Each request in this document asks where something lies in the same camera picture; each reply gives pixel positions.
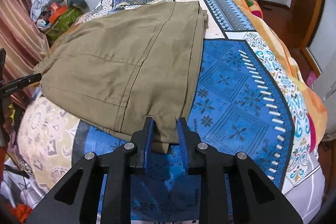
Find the bed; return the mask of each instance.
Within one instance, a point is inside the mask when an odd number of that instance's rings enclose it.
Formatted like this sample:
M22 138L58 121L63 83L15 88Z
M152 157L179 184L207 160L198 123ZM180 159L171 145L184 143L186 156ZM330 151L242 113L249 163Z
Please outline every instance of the bed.
M193 0L101 0L53 49L87 21L166 1ZM220 152L247 152L308 223L324 190L317 145L326 110L255 1L197 1L209 21L188 126ZM17 133L20 156L45 191L85 153L101 155L125 142L56 106L39 88ZM131 192L134 221L197 220L200 178L185 175L176 144L152 157L147 176L132 178Z

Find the yellow object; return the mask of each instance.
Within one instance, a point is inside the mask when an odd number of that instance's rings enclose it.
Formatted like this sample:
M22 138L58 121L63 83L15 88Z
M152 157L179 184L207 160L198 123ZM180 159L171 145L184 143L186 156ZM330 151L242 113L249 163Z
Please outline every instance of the yellow object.
M15 115L15 112L16 112L16 110L15 110L15 107L12 105L12 104L10 104L9 106L8 106L8 108L11 108L11 109L13 109L13 112L12 112L12 115L10 115L10 118L12 118L12 125L14 125L14 115Z

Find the metal screw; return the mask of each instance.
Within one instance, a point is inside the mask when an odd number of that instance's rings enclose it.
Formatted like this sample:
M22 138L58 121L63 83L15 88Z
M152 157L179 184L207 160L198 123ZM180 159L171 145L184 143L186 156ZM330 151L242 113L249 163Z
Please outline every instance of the metal screw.
M85 158L86 158L87 160L93 159L94 157L95 157L95 154L94 154L93 152L87 152L87 153L85 154Z
M130 150L134 147L134 143L125 143L124 147L125 149Z
M247 155L246 155L244 152L239 152L239 153L237 154L237 157L238 157L239 159L241 159L241 160L244 160L244 159L247 158Z
M207 149L207 148L208 148L208 145L207 145L206 143L199 143L199 144L197 145L197 147L198 147L199 149L204 150L204 149Z

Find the pink curtain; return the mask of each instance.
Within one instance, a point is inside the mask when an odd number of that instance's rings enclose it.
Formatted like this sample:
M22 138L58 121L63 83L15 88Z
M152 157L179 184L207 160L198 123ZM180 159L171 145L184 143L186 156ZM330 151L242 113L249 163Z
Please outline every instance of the pink curtain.
M30 18L32 0L0 0L0 47L6 50L6 82L32 74L34 66L49 50L47 38ZM34 88L13 95L25 107Z

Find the black gripper frame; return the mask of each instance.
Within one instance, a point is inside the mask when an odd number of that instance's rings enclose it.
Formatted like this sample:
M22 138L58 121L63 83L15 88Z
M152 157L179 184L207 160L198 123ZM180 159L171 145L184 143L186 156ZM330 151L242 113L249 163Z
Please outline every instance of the black gripper frame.
M96 224L104 174L107 174L101 224L131 223L131 174L144 174L151 151L154 120L129 143L97 156L86 153L31 212L26 224Z
M5 147L9 141L10 137L3 128L5 122L5 117L3 113L3 103L2 100L11 96L13 93L22 90L26 86L36 83L41 80L41 74L27 75L16 79L12 82L4 84L3 72L5 69L6 51L4 48L0 48L0 147Z
M177 121L187 150L188 175L201 175L199 224L229 224L224 174L228 175L234 224L302 224L281 191L244 152L220 153L190 131L185 118Z

